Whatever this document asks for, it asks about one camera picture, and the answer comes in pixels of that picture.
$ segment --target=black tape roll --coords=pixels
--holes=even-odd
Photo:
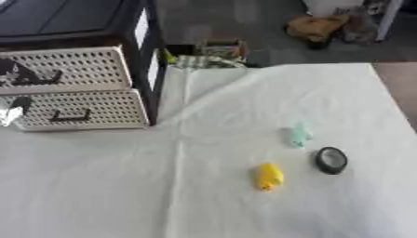
[[[325,147],[317,153],[316,165],[323,173],[338,175],[346,168],[347,157],[339,149]]]

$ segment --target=yellow toy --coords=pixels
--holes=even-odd
[[[275,186],[284,183],[284,174],[274,164],[263,164],[257,171],[257,186],[263,191],[272,191]]]

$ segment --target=drawer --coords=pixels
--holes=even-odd
[[[6,59],[0,63],[0,95],[132,86],[121,46],[9,51],[0,52],[0,59]]]
[[[136,89],[3,96],[9,106],[16,97],[32,104],[14,123],[27,131],[146,127],[149,120]]]

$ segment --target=white cloth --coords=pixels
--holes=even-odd
[[[170,69],[162,101],[148,130],[2,128],[0,237],[415,237],[417,139],[369,64]],[[341,175],[312,165],[324,146]],[[254,189],[263,162],[283,187]]]

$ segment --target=light green figurine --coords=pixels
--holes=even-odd
[[[296,148],[303,148],[308,140],[313,139],[303,123],[297,124],[291,129],[291,144]]]

